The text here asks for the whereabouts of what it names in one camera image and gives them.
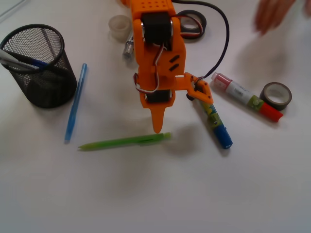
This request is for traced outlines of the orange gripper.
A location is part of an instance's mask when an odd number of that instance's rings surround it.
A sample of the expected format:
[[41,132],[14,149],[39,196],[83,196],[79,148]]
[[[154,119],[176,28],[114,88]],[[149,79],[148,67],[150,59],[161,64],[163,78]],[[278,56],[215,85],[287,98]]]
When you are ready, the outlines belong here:
[[160,133],[165,109],[176,91],[187,89],[186,49],[176,17],[142,17],[133,21],[138,71],[134,75],[144,108],[150,109],[153,130]]

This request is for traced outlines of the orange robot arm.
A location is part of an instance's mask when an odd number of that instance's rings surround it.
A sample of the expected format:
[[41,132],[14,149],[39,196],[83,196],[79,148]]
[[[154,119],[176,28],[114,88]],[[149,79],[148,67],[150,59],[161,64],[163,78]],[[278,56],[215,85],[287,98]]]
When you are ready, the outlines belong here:
[[135,88],[143,108],[151,111],[155,133],[163,126],[166,108],[177,90],[176,77],[185,71],[186,48],[180,21],[170,0],[123,0],[132,15],[138,71]]

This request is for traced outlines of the person hand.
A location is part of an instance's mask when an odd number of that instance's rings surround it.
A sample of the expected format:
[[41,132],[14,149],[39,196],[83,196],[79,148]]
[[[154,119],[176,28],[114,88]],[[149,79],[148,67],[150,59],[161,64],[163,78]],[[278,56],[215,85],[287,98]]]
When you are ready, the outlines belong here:
[[285,16],[298,0],[260,0],[254,17],[254,28],[264,36],[281,25]]

